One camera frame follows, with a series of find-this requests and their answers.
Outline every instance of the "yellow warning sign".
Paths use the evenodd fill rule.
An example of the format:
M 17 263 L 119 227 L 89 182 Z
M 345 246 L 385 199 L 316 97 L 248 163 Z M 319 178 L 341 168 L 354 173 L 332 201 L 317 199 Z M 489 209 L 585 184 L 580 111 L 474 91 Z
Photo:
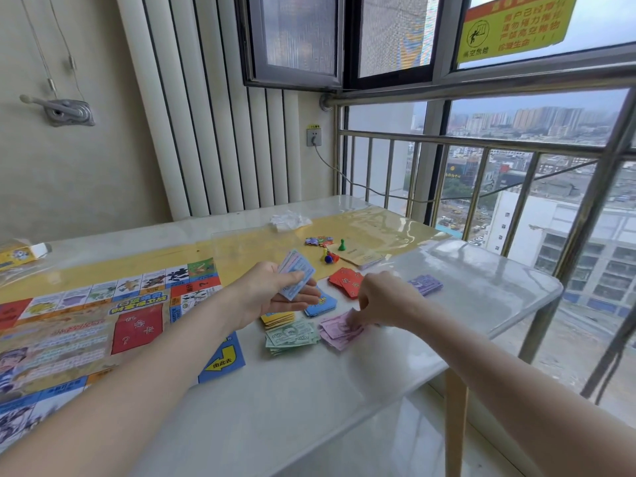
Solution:
M 237 353 L 234 346 L 226 346 L 223 350 L 223 358 L 217 358 L 208 367 L 206 371 L 221 371 L 226 366 L 230 366 L 237 359 Z
M 457 62 L 562 42 L 576 0 L 494 0 L 466 12 Z

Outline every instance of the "tile floor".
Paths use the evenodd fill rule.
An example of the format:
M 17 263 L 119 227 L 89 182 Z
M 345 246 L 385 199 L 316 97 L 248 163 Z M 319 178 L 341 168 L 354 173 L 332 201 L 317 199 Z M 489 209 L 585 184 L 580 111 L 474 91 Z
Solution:
M 441 396 L 424 385 L 276 477 L 444 477 Z M 462 477 L 521 477 L 468 425 Z

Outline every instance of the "white table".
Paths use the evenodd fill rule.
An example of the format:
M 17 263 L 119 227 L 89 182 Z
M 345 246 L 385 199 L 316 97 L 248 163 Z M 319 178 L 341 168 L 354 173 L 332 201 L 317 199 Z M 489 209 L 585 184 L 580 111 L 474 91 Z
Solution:
M 366 206 L 335 196 L 188 219 L 58 241 L 51 258 L 60 258 L 59 267 L 90 264 L 257 228 L 287 209 L 321 217 Z M 454 238 L 430 241 L 370 271 L 387 269 L 403 279 L 432 274 L 444 289 L 430 298 L 491 338 L 561 293 L 551 276 Z M 319 285 L 339 299 L 337 313 L 323 317 L 352 306 L 325 281 Z M 132 475 L 270 476 L 447 368 L 422 340 L 396 328 L 370 328 L 341 354 L 317 344 L 271 358 L 259 322 L 239 331 L 238 338 L 246 366 L 192 388 Z

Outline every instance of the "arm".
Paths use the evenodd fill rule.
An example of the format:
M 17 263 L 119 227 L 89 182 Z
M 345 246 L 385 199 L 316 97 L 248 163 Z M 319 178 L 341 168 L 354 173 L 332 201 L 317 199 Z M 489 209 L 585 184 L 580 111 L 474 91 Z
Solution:
M 636 431 L 453 320 L 389 273 L 367 275 L 349 324 L 406 329 L 442 357 L 549 477 L 636 475 Z
M 2 456 L 4 476 L 126 474 L 212 353 L 234 330 L 266 312 L 317 304 L 311 280 L 294 302 L 277 294 L 302 280 L 259 263 L 188 312 L 131 361 L 81 393 Z

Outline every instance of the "yellow arrow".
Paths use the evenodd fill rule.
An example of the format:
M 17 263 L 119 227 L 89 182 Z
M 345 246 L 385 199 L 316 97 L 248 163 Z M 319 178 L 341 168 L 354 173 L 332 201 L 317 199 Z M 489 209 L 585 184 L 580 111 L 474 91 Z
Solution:
M 205 368 L 206 371 L 221 371 L 226 366 L 230 366 L 237 359 L 237 353 L 234 350 L 234 345 L 226 346 L 223 349 L 223 357 L 217 358 L 214 360 L 208 367 Z

